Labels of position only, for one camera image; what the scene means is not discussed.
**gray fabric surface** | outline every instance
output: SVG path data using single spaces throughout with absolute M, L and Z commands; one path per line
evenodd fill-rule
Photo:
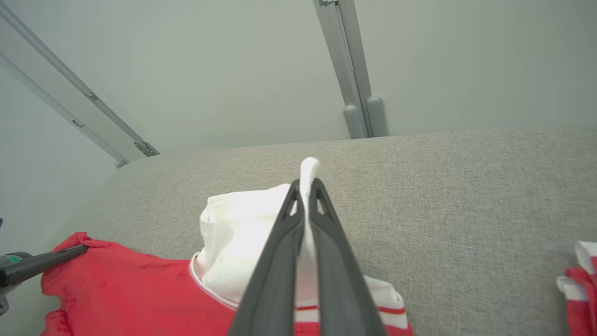
M 63 228 L 164 258 L 202 247 L 207 197 L 270 188 L 318 158 L 362 271 L 416 335 L 561 335 L 555 277 L 597 242 L 597 132 L 483 130 L 160 155 L 107 181 Z

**red fabric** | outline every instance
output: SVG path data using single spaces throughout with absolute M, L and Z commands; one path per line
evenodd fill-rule
M 42 291 L 61 298 L 42 336 L 226 335 L 235 311 L 205 293 L 189 260 L 169 260 L 75 233 L 54 251 L 85 244 L 83 255 L 46 271 Z M 413 330 L 386 326 L 389 336 Z M 295 335 L 319 335 L 318 323 L 297 323 Z
M 571 277 L 572 279 L 574 279 L 574 281 L 576 281 L 577 283 L 582 285 L 582 287 L 584 287 L 585 290 L 587 290 L 587 295 L 589 297 L 587 314 L 589 315 L 590 326 L 591 326 L 590 335 L 597 336 L 597 281 L 595 281 L 596 280 L 595 275 L 591 276 L 591 275 L 587 274 L 587 272 L 584 269 L 582 269 L 581 267 L 569 268 L 566 270 L 565 275 L 567 277 Z M 578 319 L 578 320 L 572 321 L 572 322 L 570 321 L 570 317 L 568 317 L 568 324 L 571 326 L 570 327 L 571 330 L 572 330 L 572 324 L 578 325 L 578 324 L 584 323 L 584 322 L 580 321 L 581 320 L 580 316 L 584 316 L 584 315 L 585 314 L 573 316 L 573 319 Z
M 594 335 L 588 301 L 566 301 L 566 317 L 572 336 Z
M 597 256 L 591 256 L 593 269 L 597 269 Z M 566 315 L 572 336 L 597 336 L 597 274 L 589 274 L 581 267 L 569 268 L 565 275 L 571 277 L 587 291 L 588 301 L 568 300 Z

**white stripe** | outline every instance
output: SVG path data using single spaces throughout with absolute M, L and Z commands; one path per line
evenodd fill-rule
M 381 321 L 384 325 L 395 326 L 401 329 L 408 328 L 408 321 L 406 314 L 389 314 L 379 313 Z M 294 321 L 299 322 L 319 322 L 319 309 L 297 310 L 294 313 Z
M 587 290 L 582 287 L 574 279 L 565 276 L 559 276 L 556 279 L 560 292 L 564 293 L 566 300 L 572 301 L 588 301 L 589 296 Z
M 597 243 L 577 242 L 574 245 L 574 251 L 580 267 L 589 274 L 595 274 L 595 266 L 591 258 L 597 258 Z

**striped trim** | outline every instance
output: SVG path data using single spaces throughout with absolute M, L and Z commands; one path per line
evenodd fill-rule
M 305 307 L 297 307 L 297 311 L 305 311 L 305 310 L 315 310 L 318 309 L 319 306 L 305 306 Z M 386 314 L 393 314 L 393 315 L 402 315 L 407 312 L 405 308 L 386 308 L 386 307 L 377 307 L 377 311 Z

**clothing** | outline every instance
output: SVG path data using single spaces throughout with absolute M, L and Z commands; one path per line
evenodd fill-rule
M 61 298 L 46 316 L 42 336 L 209 335 L 224 336 L 234 309 L 201 289 L 189 260 L 168 260 L 75 233 L 59 251 L 78 244 L 86 253 L 42 276 L 42 291 Z M 319 335 L 318 323 L 297 322 L 295 335 Z M 386 326 L 389 336 L 412 329 Z
M 305 232 L 297 260 L 297 307 L 318 305 L 316 251 L 309 224 L 309 194 L 319 165 L 317 159 L 308 157 L 303 160 L 300 169 L 299 192 L 303 200 Z M 289 187 L 289 184 L 283 184 L 268 190 L 208 198 L 208 205 L 200 217 L 205 247 L 193 256 L 191 273 L 207 292 L 229 307 L 237 308 L 241 302 Z M 404 301 L 392 285 L 367 276 L 365 283 L 376 306 L 384 308 L 380 312 L 384 324 L 408 329 Z M 319 313 L 298 310 L 295 320 L 319 322 Z
M 580 267 L 558 277 L 558 288 L 566 297 L 566 317 L 572 336 L 597 335 L 597 243 L 575 246 Z
M 301 165 L 300 194 L 309 217 L 319 161 Z M 290 185 L 210 197 L 201 213 L 205 247 L 191 260 L 167 260 L 76 233 L 55 251 L 84 243 L 87 252 L 42 277 L 62 299 L 46 317 L 50 335 L 225 335 Z M 297 261 L 295 334 L 318 335 L 315 245 L 306 220 Z M 365 277 L 389 336 L 412 336 L 402 297 Z

